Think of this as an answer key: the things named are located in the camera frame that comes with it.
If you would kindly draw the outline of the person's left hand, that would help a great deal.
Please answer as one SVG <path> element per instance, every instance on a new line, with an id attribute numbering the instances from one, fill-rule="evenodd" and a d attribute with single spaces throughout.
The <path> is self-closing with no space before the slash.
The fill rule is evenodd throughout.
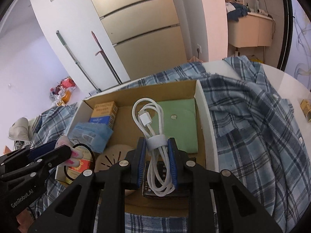
<path id="1" fill-rule="evenodd" d="M 27 233 L 30 226 L 34 223 L 34 217 L 31 211 L 27 208 L 22 211 L 17 217 L 17 222 L 19 223 L 18 230 L 21 233 Z"/>

